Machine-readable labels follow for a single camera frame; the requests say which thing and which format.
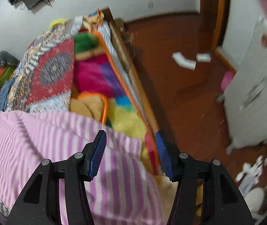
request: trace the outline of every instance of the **metal screw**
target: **metal screw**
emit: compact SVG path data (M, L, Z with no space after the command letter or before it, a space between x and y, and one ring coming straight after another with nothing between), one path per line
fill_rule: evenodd
M48 165L49 164L49 159L44 159L42 162L41 162L41 164L43 165L43 166L46 166L46 165Z
M214 159L213 164L216 166L219 166L221 164L221 162L218 159Z
M182 152L182 153L180 154L180 158L182 158L182 159L187 159L187 158L188 158L188 154L185 153L185 152Z
M83 154L81 152L75 153L74 157L76 159L82 158Z

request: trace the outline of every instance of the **paper on floor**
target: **paper on floor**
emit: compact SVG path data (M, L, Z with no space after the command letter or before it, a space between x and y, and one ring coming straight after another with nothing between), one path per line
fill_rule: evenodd
M211 55L209 53L197 53L196 59L198 62L210 62L211 61Z
M196 61L186 59L180 52L173 53L172 58L181 67L191 69L191 70L194 70L196 67Z

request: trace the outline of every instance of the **blue denim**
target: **blue denim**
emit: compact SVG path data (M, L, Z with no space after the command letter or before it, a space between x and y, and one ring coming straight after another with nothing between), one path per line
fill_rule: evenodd
M4 112L6 109L8 94L10 92L12 85L14 84L14 80L15 80L15 78L12 78L11 80L6 80L4 82L4 85L1 88L1 91L0 91L0 111Z

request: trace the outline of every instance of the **pink striped blanket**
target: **pink striped blanket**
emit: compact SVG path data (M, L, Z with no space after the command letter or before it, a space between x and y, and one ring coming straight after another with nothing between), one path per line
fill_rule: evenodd
M0 112L0 201L11 209L43 159L67 159L101 129L107 134L106 149L98 175L85 183L95 224L163 224L157 184L140 162L141 140L69 112ZM62 224L68 224L63 180L60 213Z

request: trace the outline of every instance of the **brown floor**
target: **brown floor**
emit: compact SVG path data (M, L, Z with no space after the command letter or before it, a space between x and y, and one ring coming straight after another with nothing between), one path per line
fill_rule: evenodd
M196 60L209 52L212 35L202 27L200 15L180 14L130 23L135 66L153 107L160 129L181 151L195 159L219 159L234 178L244 162L267 156L266 147L226 154L229 134L223 104L216 102L227 68L212 54L210 63L197 63L194 71L178 66L173 52ZM260 186L267 185L267 167Z

